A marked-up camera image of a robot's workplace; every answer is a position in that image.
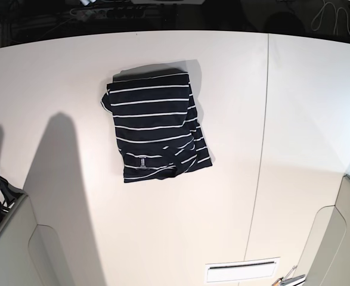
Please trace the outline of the navy white striped T-shirt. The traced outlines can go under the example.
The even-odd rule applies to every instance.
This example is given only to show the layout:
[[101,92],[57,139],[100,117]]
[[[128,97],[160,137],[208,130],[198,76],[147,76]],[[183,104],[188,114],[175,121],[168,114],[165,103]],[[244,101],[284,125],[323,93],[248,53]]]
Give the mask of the navy white striped T-shirt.
[[188,72],[166,69],[115,77],[101,105],[113,118],[126,183],[212,166]]

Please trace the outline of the white power strip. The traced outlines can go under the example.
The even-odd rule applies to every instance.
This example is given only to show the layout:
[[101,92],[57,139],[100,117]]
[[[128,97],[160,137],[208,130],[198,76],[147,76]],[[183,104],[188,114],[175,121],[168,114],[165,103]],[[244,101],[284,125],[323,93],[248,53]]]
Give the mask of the white power strip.
[[74,8],[69,14],[78,21],[90,20],[119,20],[143,18],[144,7],[111,7],[111,8]]

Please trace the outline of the grey tool at table edge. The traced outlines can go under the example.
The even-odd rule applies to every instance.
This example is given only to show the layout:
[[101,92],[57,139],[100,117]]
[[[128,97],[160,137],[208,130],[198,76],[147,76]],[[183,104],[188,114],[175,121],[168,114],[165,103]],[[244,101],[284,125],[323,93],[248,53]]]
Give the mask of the grey tool at table edge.
[[303,285],[306,280],[306,275],[299,275],[294,278],[279,278],[272,286],[299,286]]

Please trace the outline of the beige chair left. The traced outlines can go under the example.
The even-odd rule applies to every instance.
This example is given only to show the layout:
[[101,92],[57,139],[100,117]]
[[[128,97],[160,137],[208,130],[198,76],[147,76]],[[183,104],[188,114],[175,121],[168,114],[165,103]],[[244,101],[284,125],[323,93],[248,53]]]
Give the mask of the beige chair left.
[[37,222],[22,196],[0,225],[0,285],[64,285],[64,275],[57,232]]

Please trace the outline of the beige chair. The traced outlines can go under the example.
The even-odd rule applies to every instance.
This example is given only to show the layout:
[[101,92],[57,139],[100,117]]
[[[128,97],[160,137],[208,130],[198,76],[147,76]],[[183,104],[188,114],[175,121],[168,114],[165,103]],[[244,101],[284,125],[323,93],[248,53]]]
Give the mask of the beige chair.
[[350,176],[343,177],[336,202],[321,208],[294,276],[304,285],[350,285]]
[[22,196],[0,225],[0,285],[64,285],[64,275],[57,232],[37,222]]

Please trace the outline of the beige chair right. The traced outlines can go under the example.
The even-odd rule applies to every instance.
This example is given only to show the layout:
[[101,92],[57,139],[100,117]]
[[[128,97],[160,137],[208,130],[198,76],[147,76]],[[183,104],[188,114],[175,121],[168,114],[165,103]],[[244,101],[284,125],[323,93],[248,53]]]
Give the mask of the beige chair right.
[[304,285],[350,285],[350,176],[343,177],[336,202],[321,208],[294,276]]

